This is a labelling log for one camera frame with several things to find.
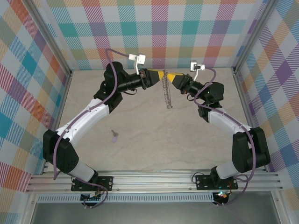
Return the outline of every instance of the cable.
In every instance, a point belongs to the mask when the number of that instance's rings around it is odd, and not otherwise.
[[[73,175],[71,175],[71,174],[69,174],[69,175],[70,175],[71,177],[73,177],[73,178],[76,178],[78,181],[80,181],[80,182],[82,182],[82,183],[89,184],[89,185],[92,185],[92,186],[96,186],[96,187],[98,187],[98,188],[103,188],[104,192],[106,192],[106,195],[105,195],[104,199],[103,199],[101,202],[96,203],[94,206],[87,206],[87,205],[85,204],[85,201],[86,201],[87,199],[84,199],[84,201],[83,201],[83,205],[84,205],[85,208],[88,208],[88,209],[94,209],[94,208],[100,206],[101,204],[103,204],[104,201],[107,200],[107,198],[108,198],[108,190],[107,190],[107,188],[105,188],[104,186],[99,185],[99,184],[95,184],[95,183],[86,182],[86,181],[83,181],[83,180],[81,180],[80,178],[77,178],[77,177],[75,177],[75,176],[73,176]]]
[[[248,179],[245,181],[245,182],[248,182],[250,181],[252,178],[253,178],[253,175],[254,175],[254,172],[256,170],[256,150],[255,150],[255,147],[254,147],[254,142],[253,142],[253,139],[249,133],[249,131],[239,122],[237,121],[236,119],[234,119],[232,116],[230,116],[229,114],[227,114],[226,112],[223,113],[222,111],[220,110],[217,110],[215,108],[212,108],[212,107],[209,107],[209,106],[206,106],[206,105],[203,105],[203,104],[200,104],[196,101],[197,97],[200,95],[200,93],[202,91],[204,91],[209,85],[212,84],[212,82],[215,80],[216,78],[216,71],[212,68],[207,68],[206,69],[208,70],[211,70],[214,72],[214,76],[213,78],[211,79],[210,82],[208,82],[208,84],[206,84],[201,90],[199,90],[196,95],[194,96],[194,99],[193,101],[195,102],[196,105],[200,106],[200,107],[203,107],[203,108],[206,108],[206,109],[209,109],[209,110],[212,110],[212,111],[215,111],[215,112],[218,112],[220,114],[223,114],[224,116],[226,116],[227,118],[229,118],[230,120],[232,120],[234,123],[236,123],[238,126],[240,126],[240,128],[242,128],[244,130],[244,132],[247,134],[248,138],[249,138],[249,141],[250,141],[250,144],[251,144],[251,147],[252,147],[252,170],[251,170],[251,173],[250,173],[250,176],[248,177]]]
[[[135,95],[137,93],[137,89],[133,89],[131,91],[134,92],[134,93],[129,93],[129,92],[126,92],[126,91],[124,91],[123,93],[125,93],[127,95],[130,95],[130,96],[133,96],[133,95]]]
[[[240,174],[240,175],[237,175],[236,177],[239,177],[239,176],[245,176],[246,177],[246,180],[243,180],[241,178],[238,178],[238,180],[241,180],[242,182],[246,182],[246,185],[243,189],[243,191],[238,195],[238,197],[236,197],[234,200],[232,200],[231,202],[228,202],[226,203],[225,205],[230,205],[232,203],[234,203],[235,201],[237,201],[244,193],[245,193],[245,190],[247,189],[248,187],[248,182],[252,179],[253,175],[254,175],[254,172],[256,170],[256,150],[255,150],[255,147],[254,147],[254,142],[253,142],[253,139],[250,135],[250,133],[248,132],[248,130],[239,122],[237,121],[236,119],[234,119],[232,116],[228,115],[227,113],[223,113],[222,111],[220,110],[217,110],[215,108],[212,108],[212,107],[209,107],[209,106],[206,106],[206,105],[202,105],[200,103],[198,103],[196,101],[197,97],[200,95],[200,93],[202,91],[204,91],[209,85],[212,84],[212,82],[215,80],[216,78],[216,71],[212,68],[207,68],[206,69],[208,70],[211,70],[213,73],[214,73],[214,76],[213,78],[211,79],[210,82],[208,82],[208,84],[206,84],[201,90],[199,90],[196,95],[194,96],[194,102],[196,105],[200,106],[200,107],[203,107],[203,108],[206,108],[206,109],[209,109],[209,110],[212,110],[212,111],[216,111],[220,114],[223,114],[224,116],[226,116],[227,118],[231,119],[233,122],[235,122],[237,125],[239,125],[244,131],[245,133],[247,134],[248,138],[249,138],[249,141],[250,141],[250,144],[251,144],[251,147],[252,147],[252,170],[251,170],[251,173],[250,173],[250,176],[248,177],[247,175],[245,174]]]
[[[189,96],[191,96],[191,94],[188,94],[188,95],[187,95],[187,100],[188,100],[188,101],[193,101],[193,100],[194,100],[194,98],[192,98],[192,99],[189,99]]]
[[[196,183],[196,182],[193,181],[193,177],[194,177],[196,174],[202,174],[202,175],[204,175],[202,172],[196,172],[195,174],[193,174],[193,176],[191,177],[191,181],[192,181],[193,183]]]
[[[114,52],[114,53],[116,53],[116,54],[119,54],[119,55],[122,55],[122,56],[124,56],[124,57],[129,57],[129,55],[123,54],[123,53],[118,52],[118,51],[113,50],[113,49],[106,49],[106,50],[105,50],[106,57],[107,57],[107,59],[108,59],[109,64],[111,65],[111,68],[112,68],[112,71],[113,71],[113,74],[114,74],[114,80],[115,80],[115,82],[114,82],[114,88],[113,88],[111,94],[110,94],[106,99],[104,99],[103,101],[101,101],[101,102],[98,103],[97,105],[92,106],[91,108],[89,108],[89,110],[86,110],[86,111],[82,112],[81,114],[79,114],[79,115],[78,115],[78,116],[77,116],[77,117],[76,117],[76,118],[75,118],[75,119],[74,119],[74,120],[73,120],[73,121],[66,127],[66,129],[65,129],[65,130],[61,133],[61,135],[59,136],[59,138],[58,138],[58,140],[57,140],[57,142],[56,142],[56,144],[55,144],[54,152],[53,152],[53,167],[54,167],[54,177],[53,177],[53,179],[54,179],[54,180],[56,180],[57,176],[58,176],[58,175],[60,174],[60,172],[61,172],[61,171],[57,172],[57,164],[56,164],[57,149],[58,149],[58,146],[59,146],[59,143],[60,143],[61,139],[62,139],[63,136],[67,133],[67,130],[69,130],[69,129],[72,127],[72,125],[75,124],[75,123],[76,123],[76,122],[77,122],[83,115],[85,115],[86,113],[90,112],[90,111],[93,110],[94,108],[99,107],[99,106],[101,106],[102,104],[104,104],[105,102],[107,102],[107,100],[109,100],[109,99],[113,96],[113,94],[116,92],[116,89],[117,89],[117,74],[116,74],[116,71],[115,71],[115,67],[113,66],[112,60],[111,60],[111,58],[110,58],[110,56],[109,56],[109,53],[108,53],[109,51],[112,51],[112,52]],[[97,203],[95,206],[92,206],[92,207],[89,207],[89,208],[95,208],[95,207],[98,207],[98,206],[100,206],[101,204],[103,204],[103,202],[107,199],[107,197],[108,197],[108,190],[107,190],[104,186],[101,186],[101,185],[98,185],[98,184],[94,184],[94,183],[89,183],[89,182],[83,181],[83,180],[81,180],[81,179],[79,179],[79,178],[77,178],[77,180],[79,180],[80,182],[85,183],[85,184],[89,184],[89,185],[93,185],[93,186],[97,186],[97,187],[103,188],[103,189],[106,191],[106,196],[105,196],[104,200],[102,200],[101,202]]]
[[[115,79],[115,83],[114,83],[114,88],[111,92],[111,94],[106,98],[104,99],[102,102],[100,102],[99,104],[95,105],[95,106],[92,106],[91,108],[89,108],[89,110],[86,110],[84,112],[82,112],[81,114],[79,114],[67,127],[66,129],[61,133],[61,135],[59,136],[56,144],[55,144],[55,147],[54,147],[54,152],[53,152],[53,167],[54,167],[54,180],[56,180],[57,176],[59,173],[57,173],[57,164],[56,164],[56,155],[57,155],[57,149],[58,149],[58,146],[59,146],[59,143],[61,141],[61,139],[63,138],[63,136],[67,133],[66,130],[69,130],[73,124],[75,124],[77,122],[77,120],[79,120],[83,115],[85,115],[86,113],[90,112],[91,110],[93,110],[94,108],[98,107],[98,106],[101,106],[102,104],[104,104],[105,102],[107,102],[107,100],[109,100],[113,94],[116,92],[116,89],[117,89],[117,74],[116,74],[116,71],[115,71],[115,68],[113,66],[113,63],[111,61],[111,58],[108,54],[109,51],[112,51],[116,54],[119,54],[119,55],[122,55],[122,56],[125,56],[125,57],[129,57],[129,55],[125,55],[121,52],[118,52],[116,50],[113,50],[113,49],[106,49],[105,50],[105,54],[107,56],[107,59],[108,59],[108,62],[109,64],[111,65],[111,68],[112,68],[112,71],[113,71],[113,74],[114,74],[114,79]]]
[[[232,184],[228,181],[228,184],[229,184],[229,187],[230,187],[230,191],[229,191],[229,194],[231,195],[232,194],[232,189],[233,189],[233,187],[232,187]]]

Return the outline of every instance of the black mounting plate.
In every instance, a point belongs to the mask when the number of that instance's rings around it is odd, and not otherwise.
[[[77,179],[73,180],[75,185],[71,186],[71,191],[98,191],[98,187],[84,184]],[[107,188],[108,191],[112,190],[113,177],[112,176],[99,176],[97,179],[97,184],[102,185]]]
[[[195,176],[195,183],[196,183],[196,189],[197,190],[236,190],[238,189],[238,183],[235,181],[234,178],[228,178],[227,181],[223,181],[222,184],[220,184],[217,187],[214,186],[212,178],[210,175],[196,175]]]

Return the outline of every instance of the aluminum rail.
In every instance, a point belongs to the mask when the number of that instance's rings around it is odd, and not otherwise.
[[[209,174],[209,170],[157,170],[157,171],[100,171],[99,176],[113,176],[111,193],[190,193],[216,192],[217,190],[196,190],[191,177],[196,172]],[[245,183],[238,182],[242,191]],[[257,169],[249,182],[247,191],[280,191],[282,185],[277,173]],[[33,175],[27,188],[30,194],[78,193],[71,191],[71,178],[61,174],[54,181],[53,173]]]

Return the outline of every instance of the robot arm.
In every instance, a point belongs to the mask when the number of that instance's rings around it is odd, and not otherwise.
[[[58,138],[62,135],[57,148],[56,164],[57,168],[66,174],[70,174],[85,182],[97,183],[98,173],[79,160],[75,147],[80,139],[93,127],[99,120],[110,114],[122,101],[122,92],[134,90],[142,87],[149,88],[156,84],[163,77],[164,73],[158,70],[138,70],[137,73],[129,75],[119,62],[113,62],[117,73],[117,91],[104,104],[95,107],[106,99],[114,88],[114,75],[110,64],[104,73],[105,80],[100,85],[100,89],[93,96],[87,107],[56,131],[48,130],[43,135],[43,157],[53,164],[53,152]]]
[[[197,65],[195,61],[191,61],[191,71],[196,71],[198,74],[198,71],[202,70],[202,68],[204,68],[203,65]],[[188,74],[169,74],[168,79],[181,91],[181,94],[189,93],[192,97],[195,97],[204,87],[203,84],[195,81],[196,78],[193,79]],[[203,105],[218,110],[216,112],[209,108],[198,106],[199,116],[206,122],[218,126],[233,138],[232,159],[227,163],[212,168],[210,177],[215,187],[219,186],[223,180],[227,181],[230,177],[251,170],[253,166],[252,148],[247,134],[240,125],[224,116],[225,110],[220,105],[220,101],[223,100],[223,93],[223,84],[212,82],[210,86],[198,95],[198,98],[204,101]],[[269,164],[270,155],[264,131],[260,127],[252,128],[240,122],[239,124],[252,136],[256,152],[256,168]]]
[[[63,132],[66,132],[61,139],[57,149],[57,168],[61,172],[71,174],[85,182],[98,184],[98,173],[81,162],[75,151],[75,146],[81,137],[88,132],[88,130],[97,123],[100,119],[110,114],[117,105],[122,101],[122,92],[134,90],[142,87],[144,90],[156,84],[164,76],[163,71],[158,70],[138,70],[135,74],[129,75],[119,62],[113,62],[116,70],[118,84],[117,91],[113,96],[104,104],[97,108],[90,108],[98,105],[106,99],[114,88],[114,75],[110,64],[104,73],[105,80],[100,85],[100,89],[93,96],[94,99],[82,111],[88,110],[89,112],[81,116],[72,127],[67,130],[68,125],[74,121],[80,114],[71,120],[65,126],[57,129],[55,132],[52,130],[46,131],[43,136],[43,157],[45,160],[53,164],[53,151],[58,138]],[[201,70],[202,66],[197,66],[196,71]],[[169,81],[181,91],[181,94],[190,94],[194,97],[204,85],[196,82],[190,75],[182,73],[168,73]],[[200,95],[200,99],[204,100],[204,104],[212,108],[222,109],[220,101],[223,100],[224,86],[221,83],[213,82],[208,86]],[[214,186],[217,186],[222,180],[230,178],[238,173],[244,173],[252,168],[252,151],[249,148],[247,135],[244,130],[232,122],[223,114],[211,111],[206,108],[199,107],[200,117],[206,122],[210,122],[220,127],[224,132],[233,137],[233,152],[232,160],[225,164],[212,168],[211,178]],[[251,128],[246,126],[246,129],[253,136],[254,144],[256,147],[256,167],[266,165],[270,162],[269,151],[265,140],[264,132],[261,128]],[[86,185],[86,191],[93,189],[93,186]]]

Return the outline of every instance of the metal chain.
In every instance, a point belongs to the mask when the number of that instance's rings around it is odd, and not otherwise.
[[[171,109],[172,105],[171,105],[170,89],[169,89],[169,82],[168,82],[168,78],[167,78],[168,71],[163,70],[163,72],[164,72],[164,75],[162,77],[162,85],[163,85],[163,89],[164,89],[165,103],[166,103],[167,109]]]

